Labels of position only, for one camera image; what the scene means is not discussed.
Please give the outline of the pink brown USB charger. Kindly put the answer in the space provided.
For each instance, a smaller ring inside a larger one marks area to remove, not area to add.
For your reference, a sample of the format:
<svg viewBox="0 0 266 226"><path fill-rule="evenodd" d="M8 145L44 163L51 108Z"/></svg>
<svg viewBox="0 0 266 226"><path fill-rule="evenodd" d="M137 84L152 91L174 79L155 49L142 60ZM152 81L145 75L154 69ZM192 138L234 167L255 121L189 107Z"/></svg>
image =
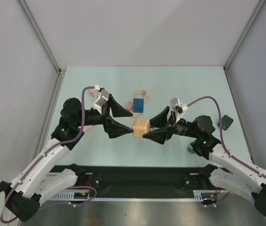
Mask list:
<svg viewBox="0 0 266 226"><path fill-rule="evenodd" d="M126 110L128 111L132 111L132 108L133 108L133 102L132 101L128 101L127 104L126 104Z"/></svg>

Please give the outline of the tan cube plug adapter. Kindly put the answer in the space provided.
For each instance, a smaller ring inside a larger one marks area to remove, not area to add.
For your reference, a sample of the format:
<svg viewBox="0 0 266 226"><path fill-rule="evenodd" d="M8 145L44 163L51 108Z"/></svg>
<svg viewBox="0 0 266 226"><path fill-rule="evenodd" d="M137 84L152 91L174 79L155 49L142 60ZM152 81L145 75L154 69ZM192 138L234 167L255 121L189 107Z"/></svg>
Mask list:
<svg viewBox="0 0 266 226"><path fill-rule="evenodd" d="M154 127L151 126L149 119L137 118L132 124L133 137L142 138L144 134L153 131Z"/></svg>

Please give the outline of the blue cube socket adapter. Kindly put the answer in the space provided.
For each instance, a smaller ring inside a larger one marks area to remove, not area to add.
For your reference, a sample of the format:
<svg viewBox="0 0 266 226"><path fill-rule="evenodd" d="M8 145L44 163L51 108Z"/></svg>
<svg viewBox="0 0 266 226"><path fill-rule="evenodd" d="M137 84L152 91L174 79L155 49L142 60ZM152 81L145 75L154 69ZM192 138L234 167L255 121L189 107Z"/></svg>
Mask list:
<svg viewBox="0 0 266 226"><path fill-rule="evenodd" d="M133 113L143 113L144 112L144 99L143 98L134 98L133 99L132 111L133 111Z"/></svg>

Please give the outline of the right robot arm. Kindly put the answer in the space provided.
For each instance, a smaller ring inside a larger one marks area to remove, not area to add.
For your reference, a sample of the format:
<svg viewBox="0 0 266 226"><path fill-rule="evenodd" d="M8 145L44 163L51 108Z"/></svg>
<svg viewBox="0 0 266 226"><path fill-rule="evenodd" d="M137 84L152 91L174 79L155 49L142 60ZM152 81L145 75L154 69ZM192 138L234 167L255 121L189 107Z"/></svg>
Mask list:
<svg viewBox="0 0 266 226"><path fill-rule="evenodd" d="M215 128L209 116L201 115L192 122L177 119L176 112L166 107L150 120L153 130L143 138L164 144L173 135L192 137L193 151L214 164L207 165L199 177L205 189L213 186L228 190L251 202L266 217L266 169L235 154L225 147L223 141L213 136Z"/></svg>

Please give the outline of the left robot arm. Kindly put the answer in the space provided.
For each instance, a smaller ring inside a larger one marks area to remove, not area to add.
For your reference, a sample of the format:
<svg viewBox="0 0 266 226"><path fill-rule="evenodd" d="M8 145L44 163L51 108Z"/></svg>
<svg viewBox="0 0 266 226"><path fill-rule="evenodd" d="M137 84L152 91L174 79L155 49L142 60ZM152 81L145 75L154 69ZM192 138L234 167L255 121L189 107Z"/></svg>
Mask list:
<svg viewBox="0 0 266 226"><path fill-rule="evenodd" d="M0 182L0 192L6 195L6 208L23 222L31 219L41 205L69 187L92 190L86 171L71 164L50 181L43 181L55 164L66 156L84 135L85 125L102 125L109 138L132 133L133 130L115 121L116 117L131 117L132 113L118 104L104 90L99 92L99 108L86 110L83 101L67 99L61 110L59 124L39 155L11 182Z"/></svg>

